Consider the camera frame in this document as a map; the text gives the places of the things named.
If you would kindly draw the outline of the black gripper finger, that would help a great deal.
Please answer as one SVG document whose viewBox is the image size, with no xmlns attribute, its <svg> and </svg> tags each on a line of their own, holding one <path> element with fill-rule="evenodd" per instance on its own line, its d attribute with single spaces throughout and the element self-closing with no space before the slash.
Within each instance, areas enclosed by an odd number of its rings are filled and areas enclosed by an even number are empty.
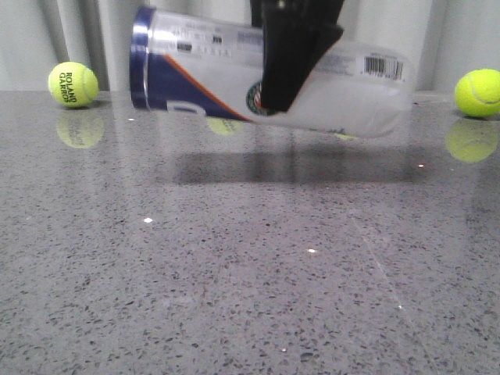
<svg viewBox="0 0 500 375">
<path fill-rule="evenodd" d="M 343 1 L 262 1 L 261 106 L 286 112 L 344 29 Z"/>
<path fill-rule="evenodd" d="M 263 26 L 262 7 L 262 0 L 250 0 L 251 23 L 253 27 L 261 28 Z"/>
</svg>

